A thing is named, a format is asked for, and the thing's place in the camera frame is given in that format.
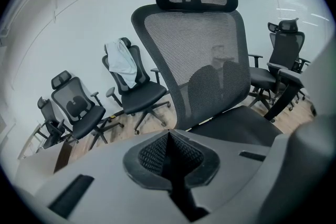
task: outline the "wooden floor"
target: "wooden floor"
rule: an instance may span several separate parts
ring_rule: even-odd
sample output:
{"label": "wooden floor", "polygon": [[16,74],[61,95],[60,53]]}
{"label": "wooden floor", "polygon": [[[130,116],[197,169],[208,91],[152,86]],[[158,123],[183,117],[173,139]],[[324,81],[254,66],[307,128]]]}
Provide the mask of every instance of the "wooden floor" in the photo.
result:
{"label": "wooden floor", "polygon": [[[239,105],[246,105],[248,106],[253,100],[253,97],[248,96],[241,104]],[[159,107],[155,109],[155,112],[160,115],[166,122],[166,127],[161,125],[161,122],[153,117],[152,115],[148,114],[144,121],[139,126],[140,135],[146,134],[158,130],[163,129],[172,129],[175,127],[176,124],[176,112],[174,108],[174,104],[171,100],[170,95],[164,96],[158,103],[170,101],[171,107],[168,108],[167,105]],[[298,104],[295,104],[295,107],[292,111],[288,109],[284,109],[275,120],[274,125],[280,129],[283,133],[292,133],[299,125],[302,123],[311,121],[313,115],[310,111],[311,103],[307,100],[302,101]],[[260,115],[264,116],[267,113],[267,109],[261,102],[256,103],[252,107],[256,112]],[[108,143],[113,143],[119,140],[124,140],[128,138],[132,138],[135,136],[134,134],[134,126],[138,121],[141,113],[136,113],[135,116],[123,114],[118,116],[117,118],[113,119],[112,122],[119,121],[120,123],[124,124],[124,128],[120,126],[116,126],[112,128],[110,131],[105,132],[105,138],[107,139]],[[79,159],[80,157],[84,156],[91,145],[93,140],[92,135],[87,135],[86,137],[82,138],[78,144],[73,144],[73,149],[70,155],[69,163],[74,162],[75,160]],[[97,147],[104,146],[105,143],[98,139],[96,142]]]}

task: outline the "office chair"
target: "office chair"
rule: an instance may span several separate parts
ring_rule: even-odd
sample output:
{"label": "office chair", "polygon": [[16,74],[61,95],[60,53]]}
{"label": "office chair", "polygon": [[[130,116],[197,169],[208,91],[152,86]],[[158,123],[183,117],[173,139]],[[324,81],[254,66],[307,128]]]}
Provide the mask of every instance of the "office chair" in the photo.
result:
{"label": "office chair", "polygon": [[[72,137],[72,131],[67,125],[64,124],[64,120],[59,122],[56,119],[54,110],[52,109],[51,101],[49,99],[45,100],[40,97],[37,101],[37,106],[41,110],[41,113],[45,119],[44,123],[37,131],[39,135],[46,139],[43,144],[43,148],[46,150],[47,148],[54,146],[62,141],[69,141],[69,139]],[[50,134],[48,137],[44,135],[40,130],[43,126],[46,126]],[[65,131],[68,131],[69,134],[62,136]]]}
{"label": "office chair", "polygon": [[[275,29],[274,49],[269,62],[267,63],[269,70],[259,68],[258,59],[263,58],[262,56],[249,54],[249,56],[254,57],[255,60],[255,67],[250,67],[251,85],[255,88],[253,92],[249,93],[249,96],[255,97],[255,99],[249,107],[252,107],[258,101],[261,101],[263,105],[270,110],[270,105],[267,100],[270,100],[271,102],[274,101],[271,98],[271,91],[278,94],[276,90],[278,70],[281,68],[288,70],[293,69],[303,42],[305,41],[305,35],[303,32],[298,31],[296,21],[297,19],[282,20],[279,23],[279,26]],[[277,89],[282,92],[287,84],[288,80],[283,79]],[[268,97],[264,95],[264,91],[268,92]]]}
{"label": "office chair", "polygon": [[72,135],[75,139],[81,139],[88,135],[91,131],[94,139],[90,145],[91,150],[99,137],[107,144],[104,137],[104,132],[119,125],[124,127],[123,124],[117,122],[109,126],[105,126],[111,122],[111,118],[106,118],[103,121],[105,108],[103,108],[95,92],[91,95],[94,97],[99,105],[95,105],[84,93],[82,85],[78,77],[71,78],[68,71],[63,71],[51,80],[51,87],[54,92],[51,98],[63,110],[67,116],[70,124],[72,125]]}
{"label": "office chair", "polygon": [[[123,108],[125,114],[127,115],[131,114],[134,116],[137,112],[143,112],[134,127],[135,134],[140,133],[138,127],[148,113],[157,118],[161,122],[161,125],[165,127],[166,123],[164,120],[154,112],[154,109],[159,108],[165,104],[168,106],[168,108],[171,106],[169,101],[155,104],[167,92],[167,89],[160,85],[159,70],[157,68],[151,70],[155,72],[157,83],[150,81],[150,77],[147,75],[142,65],[139,47],[136,45],[131,45],[131,42],[128,38],[123,37],[121,39],[127,46],[137,67],[137,77],[135,78],[136,85],[130,89],[122,76],[120,76],[118,73],[110,72],[118,86],[118,92],[121,95],[121,102],[114,93],[114,87],[107,91],[106,97],[112,96],[117,104]],[[102,58],[102,62],[107,70],[109,70],[108,55],[105,55]]]}
{"label": "office chair", "polygon": [[156,3],[138,8],[131,20],[171,94],[175,129],[191,128],[190,132],[220,140],[270,146],[281,132],[252,109],[233,108],[250,89],[238,0]]}

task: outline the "black slot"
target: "black slot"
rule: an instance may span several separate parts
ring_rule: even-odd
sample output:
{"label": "black slot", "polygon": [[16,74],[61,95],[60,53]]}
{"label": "black slot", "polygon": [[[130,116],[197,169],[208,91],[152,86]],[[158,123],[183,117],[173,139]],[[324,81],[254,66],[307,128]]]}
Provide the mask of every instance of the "black slot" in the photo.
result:
{"label": "black slot", "polygon": [[260,161],[263,162],[266,158],[265,155],[260,155],[257,153],[252,153],[252,152],[248,152],[248,151],[242,151],[239,153],[240,156],[248,158],[248,159],[254,159],[256,161]]}
{"label": "black slot", "polygon": [[48,208],[61,217],[68,218],[93,180],[91,176],[77,176]]}

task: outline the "ceiling light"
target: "ceiling light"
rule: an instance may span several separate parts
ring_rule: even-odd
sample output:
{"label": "ceiling light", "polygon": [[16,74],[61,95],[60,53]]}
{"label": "ceiling light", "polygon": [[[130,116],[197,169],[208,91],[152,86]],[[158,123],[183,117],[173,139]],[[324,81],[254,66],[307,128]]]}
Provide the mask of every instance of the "ceiling light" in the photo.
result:
{"label": "ceiling light", "polygon": [[320,15],[317,15],[317,14],[314,14],[314,13],[311,13],[311,15],[312,15],[312,16],[316,16],[316,17],[319,17],[319,18],[322,18],[322,19],[324,19],[324,20],[327,20],[327,21],[329,21],[327,18],[324,18],[324,17],[322,17],[322,16],[320,16]]}
{"label": "ceiling light", "polygon": [[312,24],[312,23],[309,23],[309,22],[303,22],[303,23],[305,23],[305,24],[309,24],[309,25],[315,25],[315,26],[318,26],[318,25],[316,25],[316,24]]}
{"label": "ceiling light", "polygon": [[277,8],[277,10],[288,10],[289,12],[296,12],[295,9],[291,9],[291,8]]}

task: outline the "white towel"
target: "white towel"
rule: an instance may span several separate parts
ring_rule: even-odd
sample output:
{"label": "white towel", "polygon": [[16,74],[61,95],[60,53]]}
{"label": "white towel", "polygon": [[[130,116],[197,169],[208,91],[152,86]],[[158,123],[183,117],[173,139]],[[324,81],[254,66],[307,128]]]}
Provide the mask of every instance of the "white towel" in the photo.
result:
{"label": "white towel", "polygon": [[136,85],[137,65],[125,43],[118,39],[105,44],[105,47],[108,54],[109,70],[118,73],[128,87],[133,88]]}

